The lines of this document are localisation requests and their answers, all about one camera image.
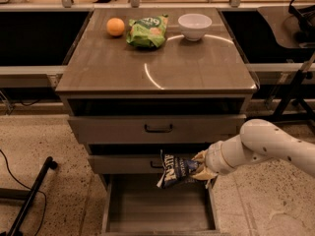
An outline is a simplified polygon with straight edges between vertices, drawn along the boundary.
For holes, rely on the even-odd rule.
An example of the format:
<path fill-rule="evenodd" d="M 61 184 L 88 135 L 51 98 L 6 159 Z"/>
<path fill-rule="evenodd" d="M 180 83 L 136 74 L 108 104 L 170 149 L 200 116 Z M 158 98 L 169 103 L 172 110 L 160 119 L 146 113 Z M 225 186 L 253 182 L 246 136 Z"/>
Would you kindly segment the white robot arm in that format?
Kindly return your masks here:
<path fill-rule="evenodd" d="M 315 145 L 299 140 L 276 125 L 262 119 L 246 121 L 239 134 L 211 144 L 193 160 L 200 163 L 191 177 L 210 182 L 242 165 L 282 159 L 303 172 L 315 176 Z"/>

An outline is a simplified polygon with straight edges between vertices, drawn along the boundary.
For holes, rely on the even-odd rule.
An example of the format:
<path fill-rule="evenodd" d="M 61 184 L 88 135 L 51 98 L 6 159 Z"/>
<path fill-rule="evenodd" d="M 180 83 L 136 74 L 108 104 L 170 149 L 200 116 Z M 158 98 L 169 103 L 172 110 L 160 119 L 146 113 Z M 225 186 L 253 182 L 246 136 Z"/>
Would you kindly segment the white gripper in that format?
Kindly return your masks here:
<path fill-rule="evenodd" d="M 207 151 L 201 150 L 194 157 L 193 160 L 205 165 L 200 166 L 191 177 L 198 181 L 204 181 L 205 187 L 209 188 L 211 181 L 218 175 L 227 175 L 234 171 L 223 157 L 222 141 L 214 143 L 209 146 Z"/>

